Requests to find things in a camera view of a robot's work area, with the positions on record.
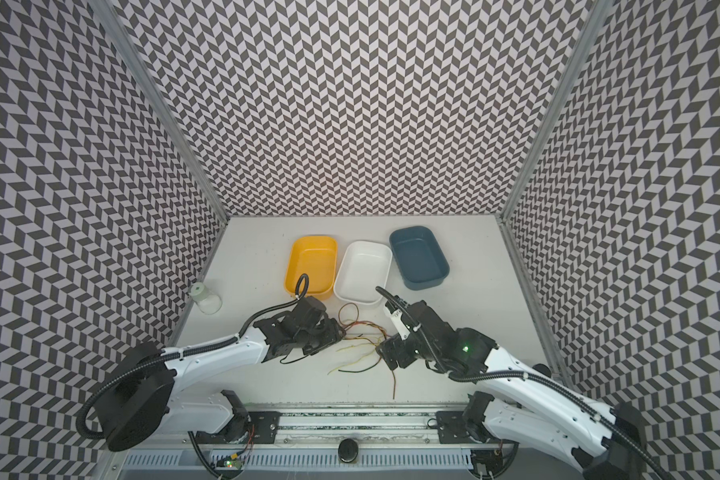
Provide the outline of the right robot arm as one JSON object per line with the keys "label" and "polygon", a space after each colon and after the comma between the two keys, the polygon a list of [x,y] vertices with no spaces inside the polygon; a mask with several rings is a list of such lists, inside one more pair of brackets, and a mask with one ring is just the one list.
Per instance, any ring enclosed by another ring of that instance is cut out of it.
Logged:
{"label": "right robot arm", "polygon": [[475,387],[462,413],[468,435],[515,442],[554,457],[585,479],[639,479],[669,473],[647,450],[638,409],[577,393],[523,363],[473,328],[453,328],[425,302],[409,304],[383,287],[396,335],[377,351],[390,370],[418,360],[445,378]]}

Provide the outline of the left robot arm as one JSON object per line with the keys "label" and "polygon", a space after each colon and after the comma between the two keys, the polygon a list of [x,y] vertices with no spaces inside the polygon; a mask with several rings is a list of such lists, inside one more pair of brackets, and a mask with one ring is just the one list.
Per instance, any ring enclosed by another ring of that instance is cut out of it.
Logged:
{"label": "left robot arm", "polygon": [[293,350],[314,356],[339,343],[345,327],[324,303],[307,294],[299,277],[292,300],[262,309],[239,331],[201,344],[159,348],[146,342],[121,363],[81,405],[75,428],[108,450],[129,450],[155,434],[189,432],[210,443],[247,438],[253,422],[232,390],[203,393],[202,382],[240,367],[259,365]]}

